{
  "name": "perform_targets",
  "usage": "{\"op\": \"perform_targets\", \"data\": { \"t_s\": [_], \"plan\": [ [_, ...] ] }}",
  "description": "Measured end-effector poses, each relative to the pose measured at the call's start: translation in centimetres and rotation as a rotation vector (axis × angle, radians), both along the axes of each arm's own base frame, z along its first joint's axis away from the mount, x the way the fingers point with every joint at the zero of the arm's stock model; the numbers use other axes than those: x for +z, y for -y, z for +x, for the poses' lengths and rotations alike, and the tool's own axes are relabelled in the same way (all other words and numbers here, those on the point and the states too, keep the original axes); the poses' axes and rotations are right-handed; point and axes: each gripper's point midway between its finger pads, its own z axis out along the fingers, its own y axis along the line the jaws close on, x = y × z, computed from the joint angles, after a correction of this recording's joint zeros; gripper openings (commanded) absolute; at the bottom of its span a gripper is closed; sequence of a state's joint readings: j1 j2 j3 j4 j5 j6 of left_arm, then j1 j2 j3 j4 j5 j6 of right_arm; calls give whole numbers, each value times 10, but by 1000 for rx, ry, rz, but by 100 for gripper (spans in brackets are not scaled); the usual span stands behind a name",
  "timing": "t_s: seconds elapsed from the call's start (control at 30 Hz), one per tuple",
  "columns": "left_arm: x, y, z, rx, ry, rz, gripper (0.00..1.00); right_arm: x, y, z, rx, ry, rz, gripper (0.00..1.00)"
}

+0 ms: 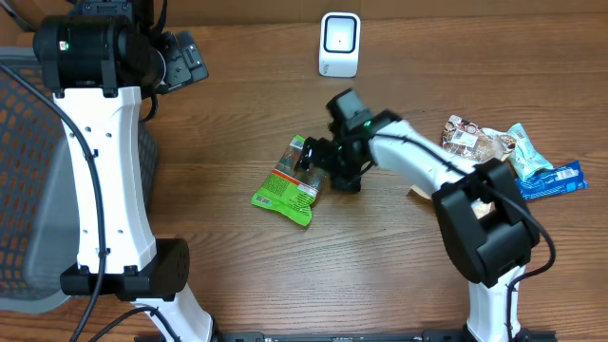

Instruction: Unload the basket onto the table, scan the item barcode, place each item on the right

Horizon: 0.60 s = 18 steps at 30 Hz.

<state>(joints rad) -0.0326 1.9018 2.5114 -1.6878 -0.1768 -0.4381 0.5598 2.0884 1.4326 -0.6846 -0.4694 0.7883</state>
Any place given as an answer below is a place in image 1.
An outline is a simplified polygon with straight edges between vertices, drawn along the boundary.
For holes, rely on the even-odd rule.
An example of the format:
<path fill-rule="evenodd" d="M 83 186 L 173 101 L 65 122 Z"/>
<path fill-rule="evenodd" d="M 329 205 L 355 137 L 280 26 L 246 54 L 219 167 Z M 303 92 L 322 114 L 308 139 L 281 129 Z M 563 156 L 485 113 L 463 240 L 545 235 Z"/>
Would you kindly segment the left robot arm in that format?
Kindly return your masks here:
<path fill-rule="evenodd" d="M 76 262 L 62 292 L 96 302 L 114 295 L 154 322 L 165 341 L 211 341 L 212 316 L 188 286 L 190 253 L 181 238 L 157 238 L 143 197 L 139 129 L 143 100 L 208 75 L 197 45 L 165 30 L 150 1 L 80 1 L 46 17 L 34 53 L 61 118 L 79 216 Z"/>

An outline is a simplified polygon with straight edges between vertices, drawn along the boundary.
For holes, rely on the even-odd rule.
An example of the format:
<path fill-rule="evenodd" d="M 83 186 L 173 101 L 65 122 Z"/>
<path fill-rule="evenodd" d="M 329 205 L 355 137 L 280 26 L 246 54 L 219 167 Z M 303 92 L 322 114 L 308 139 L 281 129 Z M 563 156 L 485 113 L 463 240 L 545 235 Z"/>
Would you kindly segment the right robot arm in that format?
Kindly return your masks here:
<path fill-rule="evenodd" d="M 352 88 L 326 105 L 332 138 L 308 138 L 296 169 L 326 171 L 332 188 L 357 193 L 373 166 L 392 171 L 429 195 L 446 253 L 469 283 L 464 341 L 554 341 L 517 317 L 523 280 L 548 271 L 556 247 L 531 215 L 510 168 L 443 149 L 398 114 L 373 113 Z"/>

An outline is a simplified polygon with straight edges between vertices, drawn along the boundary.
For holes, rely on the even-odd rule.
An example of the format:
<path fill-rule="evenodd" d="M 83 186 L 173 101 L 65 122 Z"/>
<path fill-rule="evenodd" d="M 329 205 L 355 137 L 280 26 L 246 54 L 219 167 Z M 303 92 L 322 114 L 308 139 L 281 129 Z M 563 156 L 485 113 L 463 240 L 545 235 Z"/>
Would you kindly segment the Haribo gummy worms bag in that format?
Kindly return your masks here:
<path fill-rule="evenodd" d="M 313 219 L 313 204 L 327 179 L 326 172 L 312 167 L 298 168 L 305 139 L 293 136 L 281 159 L 262 186 L 253 194 L 254 206 L 278 212 L 301 226 Z"/>

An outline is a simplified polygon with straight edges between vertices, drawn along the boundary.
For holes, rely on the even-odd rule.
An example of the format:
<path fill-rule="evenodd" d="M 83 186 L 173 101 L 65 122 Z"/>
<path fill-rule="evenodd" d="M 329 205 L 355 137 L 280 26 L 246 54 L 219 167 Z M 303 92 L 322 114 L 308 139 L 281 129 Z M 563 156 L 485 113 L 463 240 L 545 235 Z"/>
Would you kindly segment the beige paper pouch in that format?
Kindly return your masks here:
<path fill-rule="evenodd" d="M 479 127 L 452 115 L 442 132 L 442 147 L 453 154 L 484 163 L 491 159 L 504 162 L 516 147 L 516 139 L 506 132 Z"/>

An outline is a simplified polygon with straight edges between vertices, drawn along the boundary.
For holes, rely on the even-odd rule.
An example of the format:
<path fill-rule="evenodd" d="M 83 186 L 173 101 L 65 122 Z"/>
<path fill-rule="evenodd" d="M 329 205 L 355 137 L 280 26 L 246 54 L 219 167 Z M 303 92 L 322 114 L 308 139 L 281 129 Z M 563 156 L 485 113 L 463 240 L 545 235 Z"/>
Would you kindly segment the light teal snack packet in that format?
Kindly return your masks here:
<path fill-rule="evenodd" d="M 522 181 L 527 181 L 539 171 L 554 168 L 553 164 L 536 150 L 521 123 L 511 126 L 507 134 L 516 142 L 508 158 Z"/>

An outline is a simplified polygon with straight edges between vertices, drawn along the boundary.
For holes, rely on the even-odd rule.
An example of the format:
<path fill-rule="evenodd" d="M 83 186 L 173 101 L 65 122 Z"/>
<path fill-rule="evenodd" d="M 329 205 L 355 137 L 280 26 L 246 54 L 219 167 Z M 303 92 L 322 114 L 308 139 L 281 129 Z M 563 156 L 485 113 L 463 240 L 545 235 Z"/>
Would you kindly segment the blue snack bar wrapper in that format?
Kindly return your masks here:
<path fill-rule="evenodd" d="M 516 178 L 515 182 L 526 201 L 563 195 L 588 187 L 579 161 L 539 172 L 527 180 Z"/>

